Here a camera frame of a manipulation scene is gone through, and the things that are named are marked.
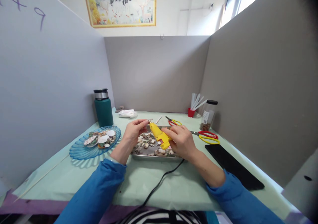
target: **black cable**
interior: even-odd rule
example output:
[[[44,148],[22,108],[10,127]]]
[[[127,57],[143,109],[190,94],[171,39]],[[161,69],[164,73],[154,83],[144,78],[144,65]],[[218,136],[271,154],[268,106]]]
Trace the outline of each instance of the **black cable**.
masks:
[[[146,206],[146,204],[147,204],[149,198],[151,197],[151,195],[156,191],[156,189],[157,189],[157,188],[159,187],[159,185],[161,184],[161,181],[162,181],[163,177],[164,177],[165,175],[167,175],[167,174],[170,174],[170,173],[176,171],[176,169],[179,168],[179,166],[180,166],[183,162],[184,162],[184,159],[182,159],[182,161],[180,162],[180,164],[179,164],[175,169],[164,173],[164,175],[161,177],[161,179],[160,179],[159,183],[157,184],[157,186],[154,187],[154,189],[149,193],[148,197],[146,198],[146,200],[145,200],[145,202],[143,203],[143,205],[140,206],[140,208]]]

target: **jar lid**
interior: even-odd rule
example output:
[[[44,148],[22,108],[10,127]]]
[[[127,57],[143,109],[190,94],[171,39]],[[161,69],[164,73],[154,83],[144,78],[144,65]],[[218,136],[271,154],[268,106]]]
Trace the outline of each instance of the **jar lid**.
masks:
[[[219,102],[218,101],[214,101],[214,100],[207,100],[206,103],[207,104],[212,104],[212,105],[217,105]]]
[[[101,88],[101,89],[94,90],[94,93],[106,93],[106,92],[107,92],[107,88]]]

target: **scissors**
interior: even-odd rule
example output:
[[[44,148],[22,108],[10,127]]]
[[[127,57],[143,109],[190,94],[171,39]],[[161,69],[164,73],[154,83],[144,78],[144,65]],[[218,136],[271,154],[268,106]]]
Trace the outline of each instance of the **scissors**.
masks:
[[[194,135],[197,135],[201,140],[203,140],[205,143],[208,143],[209,145],[217,145],[220,143],[220,141],[218,140],[219,137],[210,131],[199,131],[199,132],[191,131],[191,133]],[[207,140],[213,140],[213,141],[216,141],[217,143],[211,143],[211,142],[208,142]]]
[[[177,120],[172,120],[170,119],[169,117],[165,116],[167,119],[168,119],[168,123],[169,125],[171,126],[174,126],[174,125],[178,125],[177,123],[179,123],[179,125],[182,125],[182,123],[180,121],[177,121]]]

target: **smartphone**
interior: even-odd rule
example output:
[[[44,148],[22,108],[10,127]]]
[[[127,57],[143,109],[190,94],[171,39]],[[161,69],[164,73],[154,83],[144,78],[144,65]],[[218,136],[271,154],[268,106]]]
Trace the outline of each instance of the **smartphone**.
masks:
[[[205,148],[219,165],[234,174],[247,190],[260,190],[265,186],[255,178],[243,165],[230,155],[221,145],[206,145]]]

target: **painting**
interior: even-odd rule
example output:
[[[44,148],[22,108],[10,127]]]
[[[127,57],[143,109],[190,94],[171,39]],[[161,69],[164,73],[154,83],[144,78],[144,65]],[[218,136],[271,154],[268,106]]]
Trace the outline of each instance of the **painting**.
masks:
[[[157,0],[86,0],[93,28],[155,26]]]

